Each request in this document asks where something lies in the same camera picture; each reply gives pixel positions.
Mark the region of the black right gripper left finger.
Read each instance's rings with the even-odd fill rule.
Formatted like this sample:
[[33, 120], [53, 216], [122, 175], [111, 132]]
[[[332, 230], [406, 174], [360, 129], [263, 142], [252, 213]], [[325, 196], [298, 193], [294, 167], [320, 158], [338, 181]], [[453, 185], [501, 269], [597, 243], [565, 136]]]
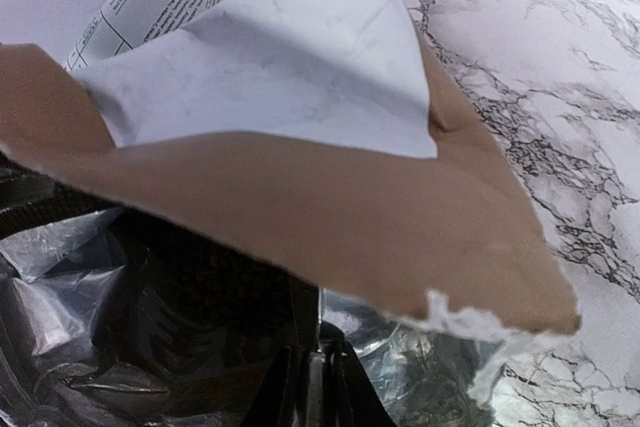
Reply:
[[240, 427], [293, 425], [300, 359], [296, 349], [282, 348], [275, 356]]

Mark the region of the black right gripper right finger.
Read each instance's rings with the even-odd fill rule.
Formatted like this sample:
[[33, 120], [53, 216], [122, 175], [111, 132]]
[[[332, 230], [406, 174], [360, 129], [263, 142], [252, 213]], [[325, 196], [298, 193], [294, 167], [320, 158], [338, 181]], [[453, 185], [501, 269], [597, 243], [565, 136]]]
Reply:
[[333, 426], [395, 427], [353, 346], [344, 338], [328, 347], [328, 412]]

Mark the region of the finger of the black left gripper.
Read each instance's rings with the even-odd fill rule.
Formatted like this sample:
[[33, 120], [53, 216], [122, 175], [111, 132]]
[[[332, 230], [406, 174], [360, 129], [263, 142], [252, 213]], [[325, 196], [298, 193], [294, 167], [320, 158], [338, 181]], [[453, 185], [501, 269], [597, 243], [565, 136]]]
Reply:
[[1, 155], [1, 236], [115, 207]]

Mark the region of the silver metal scoop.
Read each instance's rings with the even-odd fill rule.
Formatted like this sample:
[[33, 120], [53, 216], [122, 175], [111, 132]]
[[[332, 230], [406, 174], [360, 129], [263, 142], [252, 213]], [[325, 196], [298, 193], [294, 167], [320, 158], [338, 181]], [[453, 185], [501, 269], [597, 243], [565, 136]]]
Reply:
[[318, 287], [296, 277], [289, 278], [289, 287], [300, 352], [294, 425], [323, 426], [326, 362], [320, 341], [323, 293]]

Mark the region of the brown white dog food bag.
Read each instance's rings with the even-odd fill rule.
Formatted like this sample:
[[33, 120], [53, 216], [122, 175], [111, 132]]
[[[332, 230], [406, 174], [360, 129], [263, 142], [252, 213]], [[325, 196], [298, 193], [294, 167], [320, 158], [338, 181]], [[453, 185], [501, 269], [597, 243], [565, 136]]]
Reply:
[[[491, 399], [581, 326], [521, 183], [403, 0], [109, 0], [65, 64], [1, 48], [1, 155], [115, 207], [1, 236], [5, 426], [240, 426], [323, 293], [398, 425]], [[279, 269], [285, 307], [221, 324], [170, 257]]]

